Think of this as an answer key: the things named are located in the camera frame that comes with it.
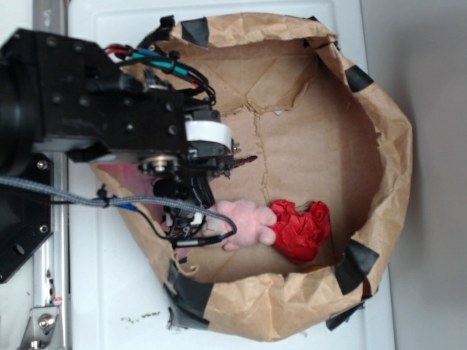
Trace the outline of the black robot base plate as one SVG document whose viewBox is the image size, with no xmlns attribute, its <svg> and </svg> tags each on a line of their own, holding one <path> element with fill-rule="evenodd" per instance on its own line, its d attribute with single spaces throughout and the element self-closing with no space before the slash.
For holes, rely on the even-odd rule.
<svg viewBox="0 0 467 350">
<path fill-rule="evenodd" d="M 52 234 L 48 194 L 1 186 L 1 283 L 7 283 Z"/>
</svg>

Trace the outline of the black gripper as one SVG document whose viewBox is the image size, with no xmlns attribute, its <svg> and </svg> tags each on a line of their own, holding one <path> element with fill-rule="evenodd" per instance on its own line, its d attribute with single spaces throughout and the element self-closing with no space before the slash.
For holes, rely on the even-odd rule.
<svg viewBox="0 0 467 350">
<path fill-rule="evenodd" d="M 153 193 L 164 199 L 168 230 L 161 238 L 174 248 L 214 245 L 237 232 L 232 219 L 214 213 L 215 198 L 209 186 L 214 178 L 230 176 L 234 168 L 231 129 L 222 124 L 220 113 L 207 105 L 187 108 L 182 126 L 186 153 L 156 155 L 144 160 L 139 170 L 160 178 L 153 185 Z M 227 232 L 197 238 L 208 218 L 226 224 Z"/>
</svg>

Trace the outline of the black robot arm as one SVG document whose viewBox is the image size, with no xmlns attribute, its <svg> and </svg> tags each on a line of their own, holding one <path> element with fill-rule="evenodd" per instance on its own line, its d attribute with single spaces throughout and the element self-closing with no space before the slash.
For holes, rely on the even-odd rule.
<svg viewBox="0 0 467 350">
<path fill-rule="evenodd" d="M 76 163 L 134 164 L 162 178 L 153 197 L 109 198 L 89 206 L 163 206 L 174 247 L 225 241 L 237 231 L 198 232 L 215 202 L 209 181 L 235 165 L 231 130 L 214 110 L 208 79 L 177 52 L 96 43 L 20 29 L 1 47 L 1 183 L 62 196 L 23 180 L 31 157 L 61 152 Z"/>
</svg>

